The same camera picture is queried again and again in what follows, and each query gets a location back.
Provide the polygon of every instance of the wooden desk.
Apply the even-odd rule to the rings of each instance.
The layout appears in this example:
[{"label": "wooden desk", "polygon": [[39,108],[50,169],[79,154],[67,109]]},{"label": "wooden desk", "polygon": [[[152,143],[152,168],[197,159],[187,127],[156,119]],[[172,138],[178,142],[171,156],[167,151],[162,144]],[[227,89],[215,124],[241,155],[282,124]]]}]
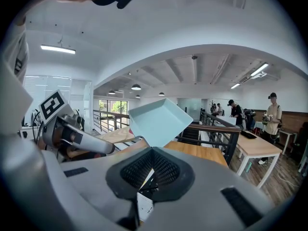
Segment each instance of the wooden desk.
[{"label": "wooden desk", "polygon": [[[148,144],[141,140],[134,145],[129,146],[128,148],[118,152],[118,153],[125,153],[125,152],[131,152],[136,149],[140,148],[146,148],[148,147]],[[197,156],[203,159],[208,159],[211,161],[214,161],[216,163],[219,163],[223,166],[228,167],[227,162],[225,158],[223,157],[222,153],[218,148],[208,148],[198,145],[192,145],[192,144],[185,144],[181,142],[171,141],[169,142],[164,148],[183,152],[189,155]]]},{"label": "wooden desk", "polygon": [[250,158],[262,158],[262,157],[270,157],[270,156],[274,157],[265,176],[263,177],[263,179],[257,186],[258,188],[261,188],[261,186],[267,180],[273,168],[275,167],[278,157],[282,151],[276,146],[272,145],[271,143],[265,141],[264,139],[258,136],[255,139],[248,139],[241,134],[237,141],[237,148],[241,151],[239,158],[241,158],[242,154],[244,154],[244,160],[242,161],[242,164],[239,170],[237,171],[238,175],[242,174]]}]

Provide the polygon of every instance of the plastic tray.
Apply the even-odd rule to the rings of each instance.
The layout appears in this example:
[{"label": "plastic tray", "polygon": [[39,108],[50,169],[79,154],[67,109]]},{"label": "plastic tray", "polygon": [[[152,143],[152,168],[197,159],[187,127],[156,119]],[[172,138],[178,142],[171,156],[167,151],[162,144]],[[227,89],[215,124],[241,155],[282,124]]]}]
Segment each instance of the plastic tray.
[{"label": "plastic tray", "polygon": [[134,135],[143,137],[151,147],[164,147],[193,121],[167,98],[129,110],[128,114]]}]

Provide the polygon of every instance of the cable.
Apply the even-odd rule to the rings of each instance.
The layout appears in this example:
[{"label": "cable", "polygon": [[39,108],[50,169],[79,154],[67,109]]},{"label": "cable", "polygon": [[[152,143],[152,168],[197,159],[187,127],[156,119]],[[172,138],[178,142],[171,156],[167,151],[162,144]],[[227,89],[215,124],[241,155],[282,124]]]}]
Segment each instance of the cable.
[{"label": "cable", "polygon": [[36,144],[39,143],[39,135],[40,135],[40,132],[42,131],[43,125],[44,125],[44,122],[41,123],[41,125],[40,125],[40,127],[39,127],[39,129],[38,129],[39,132],[38,132]]},{"label": "cable", "polygon": [[277,176],[278,176],[278,178],[279,179],[281,179],[281,180],[283,180],[283,181],[285,181],[285,182],[288,182],[288,183],[290,183],[292,186],[294,186],[294,187],[299,187],[299,186],[296,186],[296,185],[293,185],[291,182],[289,182],[288,180],[284,180],[284,179],[282,179],[280,176],[279,176],[279,171],[280,171],[280,167],[278,166],[278,165],[275,165],[275,167],[278,167],[278,173],[277,173]]},{"label": "cable", "polygon": [[34,116],[34,119],[33,119],[33,122],[32,122],[32,133],[33,133],[33,138],[34,138],[34,143],[35,143],[35,144],[36,144],[37,142],[36,142],[36,140],[35,140],[34,126],[33,126],[33,124],[34,124],[34,121],[36,120],[37,116],[39,115],[39,113],[40,113],[40,111],[37,112],[37,114]]}]

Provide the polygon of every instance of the ceiling beam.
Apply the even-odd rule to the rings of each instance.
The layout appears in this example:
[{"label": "ceiling beam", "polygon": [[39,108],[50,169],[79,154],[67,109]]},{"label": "ceiling beam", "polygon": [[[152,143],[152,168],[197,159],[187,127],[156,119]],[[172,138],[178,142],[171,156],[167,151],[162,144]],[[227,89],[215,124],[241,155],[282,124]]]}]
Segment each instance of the ceiling beam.
[{"label": "ceiling beam", "polygon": [[148,87],[150,87],[150,88],[153,88],[153,87],[154,87],[154,86],[152,86],[150,83],[148,83],[148,82],[146,82],[146,81],[144,81],[144,80],[140,80],[140,78],[136,78],[136,77],[133,77],[133,76],[131,76],[131,75],[122,75],[122,77],[127,78],[127,79],[131,79],[131,80],[135,81],[136,84],[141,83],[141,84],[143,84],[143,85],[145,85],[145,86],[148,86]]},{"label": "ceiling beam", "polygon": [[213,78],[210,82],[211,85],[214,85],[217,83],[219,77],[221,76],[222,72],[224,71],[224,69],[226,68],[230,58],[232,57],[232,55],[227,54],[227,55],[223,55],[217,65],[217,70],[215,72],[215,74],[213,75]]},{"label": "ceiling beam", "polygon": [[182,78],[179,70],[177,69],[177,67],[173,63],[173,61],[172,60],[166,60],[166,61],[164,61],[164,63],[165,63],[166,66],[168,66],[171,69],[171,72],[178,79],[179,83],[181,83],[183,81],[183,78]]},{"label": "ceiling beam", "polygon": [[151,67],[145,66],[142,68],[142,70],[146,72],[147,74],[151,75],[152,77],[154,77],[155,79],[157,79],[159,82],[162,82],[163,84],[167,84],[167,81],[165,81],[163,78],[157,75]]},{"label": "ceiling beam", "polygon": [[193,82],[197,83],[197,59],[192,58],[192,66]]}]

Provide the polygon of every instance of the wooden handrail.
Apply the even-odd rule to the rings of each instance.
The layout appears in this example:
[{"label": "wooden handrail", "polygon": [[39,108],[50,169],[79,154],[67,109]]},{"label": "wooden handrail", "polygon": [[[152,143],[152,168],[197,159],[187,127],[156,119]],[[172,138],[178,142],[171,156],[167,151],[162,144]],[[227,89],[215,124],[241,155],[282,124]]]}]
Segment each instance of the wooden handrail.
[{"label": "wooden handrail", "polygon": [[224,125],[224,126],[226,126],[228,128],[235,128],[235,125],[233,125],[233,124],[231,124],[231,123],[229,123],[227,121],[221,120],[221,119],[217,118],[216,116],[213,116],[213,115],[211,115],[211,114],[209,114],[209,113],[207,113],[205,111],[201,111],[201,114],[203,114],[204,116],[207,116],[207,117],[209,117],[209,118],[211,118],[211,119],[213,119],[215,121],[218,121],[219,123],[221,123],[222,125]]},{"label": "wooden handrail", "polygon": [[217,127],[217,126],[207,126],[201,124],[190,124],[188,128],[196,129],[199,131],[207,131],[207,132],[219,132],[219,133],[240,133],[241,129],[237,127]]},{"label": "wooden handrail", "polygon": [[129,119],[129,115],[124,115],[124,114],[118,114],[118,113],[111,113],[107,111],[102,111],[102,110],[93,110],[94,112],[102,113],[102,114],[107,114],[107,115],[113,115],[119,118],[127,118]]}]

